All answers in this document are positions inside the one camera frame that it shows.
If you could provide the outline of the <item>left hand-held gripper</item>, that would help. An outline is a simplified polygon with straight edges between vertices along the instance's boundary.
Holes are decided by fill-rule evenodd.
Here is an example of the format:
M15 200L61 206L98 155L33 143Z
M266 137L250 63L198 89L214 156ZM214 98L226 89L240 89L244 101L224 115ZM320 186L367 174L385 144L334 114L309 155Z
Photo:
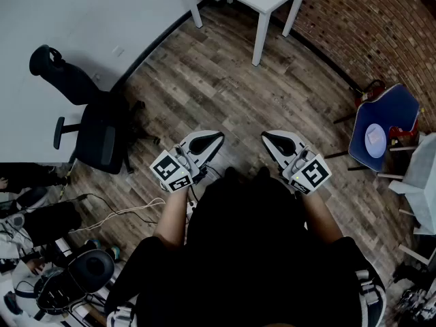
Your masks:
M195 131L170 151L164 150L150 166L161 188L174 193L198 184L207 174L203 165L217 154L224 137L220 131Z

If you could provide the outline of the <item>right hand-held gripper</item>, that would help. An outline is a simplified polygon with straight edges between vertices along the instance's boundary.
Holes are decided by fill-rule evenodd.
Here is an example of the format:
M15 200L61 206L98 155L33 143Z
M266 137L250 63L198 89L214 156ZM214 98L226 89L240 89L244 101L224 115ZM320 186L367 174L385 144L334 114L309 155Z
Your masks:
M283 130L263 131L261 139L281 176L296 191L313 193L332 172L320 154L316 154L295 133Z

